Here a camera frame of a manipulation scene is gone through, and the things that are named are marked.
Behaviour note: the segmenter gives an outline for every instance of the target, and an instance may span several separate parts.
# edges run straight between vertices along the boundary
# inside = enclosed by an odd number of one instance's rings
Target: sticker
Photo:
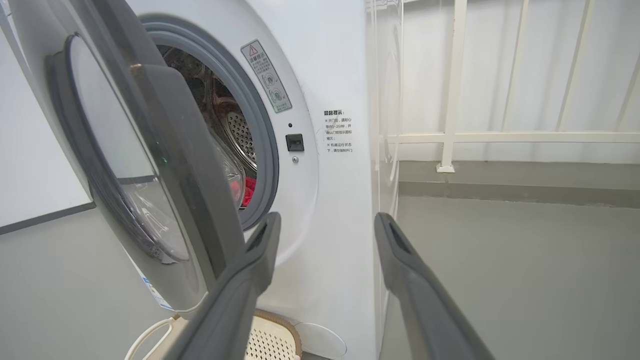
[[[249,62],[253,72],[260,80],[262,88],[267,93],[273,111],[281,113],[292,108],[289,96],[284,90],[284,85],[278,77],[276,69],[273,68],[269,56],[264,52],[258,40],[245,45],[240,49],[246,61]]]
[[[329,154],[353,152],[353,125],[345,111],[324,111],[324,143]]]
[[[158,305],[160,305],[161,307],[167,310],[173,311],[173,308],[169,306],[169,303],[167,303],[167,301],[160,295],[160,293],[156,290],[156,288],[154,288],[154,286],[151,285],[151,282],[149,282],[149,280],[147,280],[147,278],[144,276],[142,277],[142,279],[145,281],[145,284],[147,284],[149,291],[151,291],[151,295],[154,296],[154,299],[156,300]]]
[[[154,288],[154,286],[151,285],[151,282],[147,280],[147,277],[145,276],[145,274],[143,274],[142,271],[140,271],[140,268],[136,265],[136,263],[133,261],[133,259],[130,256],[129,256],[129,260],[131,260],[131,263],[138,271],[138,275],[140,275],[142,280],[144,280],[145,285],[147,285],[147,288],[149,289],[149,291],[151,291],[151,295],[154,296],[154,299],[156,300],[158,305],[160,305],[161,307],[167,310],[173,311],[173,308],[171,307],[171,305],[169,305],[169,303],[162,297],[162,295],[160,295],[160,293],[156,290],[156,288]]]

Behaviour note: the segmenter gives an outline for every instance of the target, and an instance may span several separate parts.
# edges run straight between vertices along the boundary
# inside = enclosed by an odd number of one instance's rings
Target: white cable
[[[198,301],[197,304],[195,304],[193,307],[190,307],[189,309],[186,309],[186,310],[173,310],[173,311],[175,311],[177,314],[188,314],[188,313],[191,313],[191,312],[197,310],[198,307],[200,307],[200,304],[202,304],[202,302],[204,301],[204,298],[206,298],[208,294],[209,294],[209,292],[205,291],[204,295],[202,295],[202,299],[200,299],[200,301]]]
[[[160,329],[162,326],[169,325],[169,330],[167,331],[167,333],[169,333],[169,331],[171,331],[171,329],[173,328],[172,324],[174,322],[175,322],[174,318],[168,318],[168,319],[160,320],[157,323],[151,325],[147,330],[145,330],[145,332],[143,332],[142,334],[140,334],[140,336],[138,336],[136,341],[133,342],[133,345],[131,345],[131,347],[129,348],[129,351],[127,352],[127,355],[124,357],[124,360],[133,359],[133,355],[136,354],[136,351],[138,351],[138,348],[140,347],[140,345],[142,345],[142,343],[151,334],[153,334],[156,330]]]
[[[166,331],[166,333],[162,336],[162,338],[154,345],[154,347],[151,348],[151,350],[149,350],[149,352],[147,353],[147,355],[142,359],[142,360],[148,360],[149,355],[153,354],[154,352],[156,352],[157,348],[160,347],[160,345],[162,345],[162,342],[164,341],[164,339],[167,338],[167,336],[169,336],[169,333],[171,333],[173,331],[173,324],[170,323],[169,324],[169,329]]]
[[[202,304],[202,302],[204,301],[204,298],[206,298],[208,294],[209,292],[205,291],[204,295],[202,295],[202,299],[200,299],[200,301],[197,304],[195,304],[193,307],[190,307],[189,309],[186,309],[186,310],[174,310],[175,313],[188,314],[197,310],[200,307],[200,304]],[[151,325],[147,330],[145,330],[145,332],[143,332],[142,334],[140,334],[140,336],[138,336],[138,339],[136,339],[136,341],[134,341],[133,345],[131,345],[131,347],[129,348],[127,355],[124,357],[124,360],[131,360],[133,358],[133,355],[135,355],[136,351],[138,351],[138,348],[140,347],[140,345],[142,345],[142,343],[151,334],[153,334],[156,330],[160,329],[162,326],[169,325],[169,330],[166,332],[166,334],[164,334],[163,338],[160,339],[160,341],[158,341],[158,344],[160,344],[164,340],[164,338],[169,334],[169,332],[171,332],[171,330],[173,329],[172,323],[174,322],[175,322],[174,318],[168,318],[168,319],[158,321],[154,325]]]

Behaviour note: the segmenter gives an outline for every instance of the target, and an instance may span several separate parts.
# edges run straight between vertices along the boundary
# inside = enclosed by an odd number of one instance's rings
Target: stainless steel drum
[[[192,55],[175,47],[160,50],[166,64],[178,70],[187,81],[205,121],[242,164],[246,175],[255,178],[257,157],[251,131],[228,88]]]

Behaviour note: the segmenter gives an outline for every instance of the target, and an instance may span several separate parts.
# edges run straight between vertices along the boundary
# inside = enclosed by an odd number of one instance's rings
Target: baseboard
[[[40,215],[39,217],[30,218],[27,220],[23,220],[20,222],[14,222],[13,224],[0,226],[0,235],[8,234],[14,231],[18,231],[21,229],[25,229],[27,227],[31,227],[34,225],[39,225],[45,222],[49,222],[52,220],[57,220],[59,218],[67,217],[69,215],[77,214],[82,211],[87,211],[95,208],[94,202],[88,202],[86,204],[74,206],[73,208],[63,209],[59,211],[54,211],[53,213],[48,213],[44,215]]]
[[[640,165],[461,161],[453,174],[436,166],[402,161],[400,196],[640,208]]]

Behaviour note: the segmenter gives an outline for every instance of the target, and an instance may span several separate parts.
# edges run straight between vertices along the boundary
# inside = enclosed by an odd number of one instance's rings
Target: white wall
[[[0,227],[91,202],[0,35]]]
[[[553,131],[559,116],[584,0],[530,0],[512,131]],[[522,0],[468,0],[457,131],[499,131]],[[453,0],[406,4],[403,134],[444,130]],[[595,1],[576,68],[567,131],[614,131],[640,53],[640,1]],[[621,131],[640,131],[640,91]],[[439,143],[401,144],[401,160],[439,160]],[[454,160],[640,163],[638,144],[457,143]]]

